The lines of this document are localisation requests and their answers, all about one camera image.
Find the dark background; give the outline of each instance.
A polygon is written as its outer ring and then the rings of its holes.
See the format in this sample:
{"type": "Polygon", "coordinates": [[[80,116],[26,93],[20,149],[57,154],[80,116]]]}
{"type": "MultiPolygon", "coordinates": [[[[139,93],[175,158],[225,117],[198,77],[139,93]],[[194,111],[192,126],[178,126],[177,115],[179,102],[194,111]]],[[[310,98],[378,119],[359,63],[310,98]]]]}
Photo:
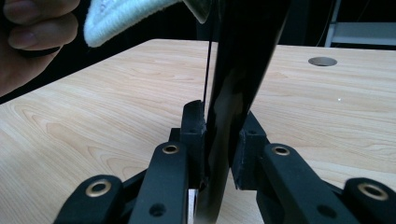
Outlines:
{"type": "MultiPolygon", "coordinates": [[[[81,1],[74,11],[79,23],[78,37],[63,47],[40,76],[0,97],[0,104],[153,38],[207,40],[209,37],[207,24],[197,23],[187,7],[183,3],[178,3],[149,16],[102,47],[90,49],[82,36],[89,4],[88,0],[81,1]]],[[[279,44],[323,47],[334,5],[335,0],[292,0],[290,14],[279,44]]],[[[394,0],[343,0],[338,21],[396,21],[395,12],[394,0]]],[[[346,44],[333,47],[396,49],[394,46],[346,44]]]]}

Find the wood grain surface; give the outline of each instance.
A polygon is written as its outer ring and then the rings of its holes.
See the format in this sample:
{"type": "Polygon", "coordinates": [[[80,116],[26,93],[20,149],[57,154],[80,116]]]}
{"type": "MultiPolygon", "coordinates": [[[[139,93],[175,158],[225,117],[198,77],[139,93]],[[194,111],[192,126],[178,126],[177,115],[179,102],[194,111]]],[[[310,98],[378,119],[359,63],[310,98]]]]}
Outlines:
{"type": "MultiPolygon", "coordinates": [[[[207,42],[151,40],[0,105],[0,223],[51,223],[88,177],[146,169],[203,98],[206,54],[207,42]]],[[[252,111],[326,181],[396,189],[395,51],[278,46],[252,111]],[[338,63],[308,63],[319,56],[338,63]]],[[[231,176],[219,223],[262,223],[255,192],[231,176]]]]}

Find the black plastic part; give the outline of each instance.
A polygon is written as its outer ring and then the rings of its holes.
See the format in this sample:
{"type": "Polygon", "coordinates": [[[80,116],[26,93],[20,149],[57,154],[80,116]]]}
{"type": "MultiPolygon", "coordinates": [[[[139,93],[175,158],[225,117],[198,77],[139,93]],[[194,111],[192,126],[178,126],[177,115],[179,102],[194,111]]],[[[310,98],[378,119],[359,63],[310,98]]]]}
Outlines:
{"type": "Polygon", "coordinates": [[[203,103],[197,100],[184,105],[179,141],[188,149],[190,189],[205,182],[205,132],[203,103]]]}
{"type": "Polygon", "coordinates": [[[261,203],[265,200],[258,194],[261,213],[271,216],[263,216],[265,223],[359,223],[293,148],[267,145],[261,164],[271,185],[262,186],[260,194],[276,198],[280,202],[277,208],[283,210],[274,213],[271,204],[261,203]],[[283,217],[274,217],[282,213],[283,217]]]}
{"type": "MultiPolygon", "coordinates": [[[[4,15],[3,8],[4,8],[4,3],[5,0],[0,0],[0,32],[5,32],[7,36],[9,36],[9,33],[11,30],[17,26],[17,24],[9,21],[6,16],[4,15]]],[[[36,58],[36,57],[41,57],[45,56],[51,53],[54,53],[58,51],[61,47],[56,47],[52,49],[43,49],[43,50],[23,50],[23,49],[17,49],[18,53],[25,58],[36,58]]]]}
{"type": "Polygon", "coordinates": [[[180,141],[180,129],[172,128],[171,133],[169,134],[169,142],[178,142],[180,141]]]}
{"type": "Polygon", "coordinates": [[[269,144],[266,133],[252,112],[249,112],[233,159],[233,182],[237,189],[257,190],[262,177],[258,163],[262,149],[269,144]]]}
{"type": "Polygon", "coordinates": [[[348,179],[342,199],[360,223],[396,223],[396,193],[384,184],[368,178],[348,179]]]}
{"type": "Polygon", "coordinates": [[[128,223],[186,223],[187,205],[187,149],[163,143],[154,151],[128,223]]]}
{"type": "Polygon", "coordinates": [[[54,223],[115,223],[123,206],[122,182],[113,175],[97,175],[85,180],[76,188],[64,203],[54,223]],[[89,196],[89,185],[102,180],[110,183],[109,191],[101,196],[89,196]]]}
{"type": "Polygon", "coordinates": [[[128,223],[129,216],[134,210],[137,194],[139,193],[143,180],[145,179],[146,171],[147,170],[144,170],[122,183],[125,206],[117,223],[128,223]]]}
{"type": "Polygon", "coordinates": [[[224,4],[205,136],[210,177],[198,194],[198,223],[217,220],[238,135],[270,63],[290,0],[229,0],[224,4]]]}

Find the round hole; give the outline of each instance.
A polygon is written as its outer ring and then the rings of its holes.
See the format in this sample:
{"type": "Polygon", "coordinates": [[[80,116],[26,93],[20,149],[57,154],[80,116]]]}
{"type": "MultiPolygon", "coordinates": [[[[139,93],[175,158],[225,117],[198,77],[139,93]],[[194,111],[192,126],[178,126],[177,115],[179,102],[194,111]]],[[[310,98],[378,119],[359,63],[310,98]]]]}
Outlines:
{"type": "Polygon", "coordinates": [[[166,154],[175,154],[178,153],[178,147],[177,146],[167,146],[163,148],[163,152],[166,154]]]}
{"type": "Polygon", "coordinates": [[[330,217],[330,218],[337,217],[337,213],[327,205],[321,204],[317,207],[317,209],[318,212],[320,212],[320,214],[323,215],[324,217],[330,217]]]}
{"type": "Polygon", "coordinates": [[[358,185],[358,189],[367,197],[375,200],[385,201],[389,198],[388,194],[384,190],[373,184],[361,183],[358,185]]]}
{"type": "Polygon", "coordinates": [[[161,217],[163,214],[165,214],[166,208],[163,203],[155,203],[152,205],[149,209],[149,214],[152,215],[153,217],[161,217]]]}
{"type": "Polygon", "coordinates": [[[289,156],[290,154],[290,151],[283,147],[274,147],[272,150],[276,155],[279,156],[289,156]]]}
{"type": "Polygon", "coordinates": [[[95,198],[108,193],[111,189],[111,183],[106,179],[96,180],[91,183],[85,190],[85,194],[95,198]]]}
{"type": "Polygon", "coordinates": [[[100,184],[97,184],[97,185],[93,186],[92,187],[92,191],[93,192],[99,192],[101,190],[104,190],[105,188],[106,188],[106,184],[100,183],[100,184]]]}
{"type": "Polygon", "coordinates": [[[308,62],[316,66],[333,66],[337,64],[337,61],[335,59],[327,57],[311,58],[308,60],[308,62]]]}

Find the finger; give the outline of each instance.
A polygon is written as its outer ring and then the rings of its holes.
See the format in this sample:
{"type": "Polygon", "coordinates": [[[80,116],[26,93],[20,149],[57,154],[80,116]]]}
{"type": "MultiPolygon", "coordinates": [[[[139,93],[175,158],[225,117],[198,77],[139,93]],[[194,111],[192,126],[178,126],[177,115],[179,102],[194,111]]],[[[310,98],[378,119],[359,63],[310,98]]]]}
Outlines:
{"type": "Polygon", "coordinates": [[[59,50],[49,55],[25,59],[9,47],[7,42],[0,41],[0,96],[5,95],[26,84],[50,64],[59,50]]]}
{"type": "Polygon", "coordinates": [[[6,0],[4,14],[17,24],[29,25],[61,17],[79,4],[79,0],[6,0]]]}
{"type": "Polygon", "coordinates": [[[51,49],[73,41],[77,31],[78,21],[69,13],[34,25],[15,27],[9,34],[8,44],[14,49],[51,49]]]}

